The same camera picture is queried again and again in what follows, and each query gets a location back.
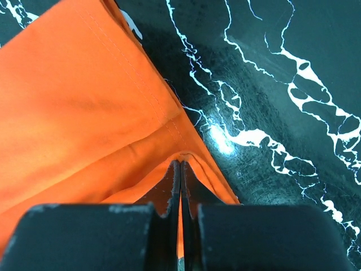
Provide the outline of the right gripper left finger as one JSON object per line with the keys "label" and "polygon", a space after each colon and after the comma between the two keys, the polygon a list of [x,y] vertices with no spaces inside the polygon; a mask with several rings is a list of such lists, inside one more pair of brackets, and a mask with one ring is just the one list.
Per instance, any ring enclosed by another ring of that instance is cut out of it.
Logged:
{"label": "right gripper left finger", "polygon": [[176,270],[180,169],[134,204],[39,204],[19,220],[2,270]]}

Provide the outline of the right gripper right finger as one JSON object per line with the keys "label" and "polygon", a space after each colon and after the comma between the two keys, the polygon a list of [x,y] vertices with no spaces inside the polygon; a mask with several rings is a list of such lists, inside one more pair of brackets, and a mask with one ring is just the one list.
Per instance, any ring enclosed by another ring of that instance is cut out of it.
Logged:
{"label": "right gripper right finger", "polygon": [[186,270],[352,270],[321,209],[226,204],[180,165]]}

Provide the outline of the orange t shirt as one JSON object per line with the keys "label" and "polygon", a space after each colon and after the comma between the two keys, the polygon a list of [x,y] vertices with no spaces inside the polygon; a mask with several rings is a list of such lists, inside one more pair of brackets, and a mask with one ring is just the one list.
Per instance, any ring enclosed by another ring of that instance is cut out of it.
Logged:
{"label": "orange t shirt", "polygon": [[115,1],[60,1],[1,48],[1,249],[43,203],[134,203],[173,160],[238,204]]}

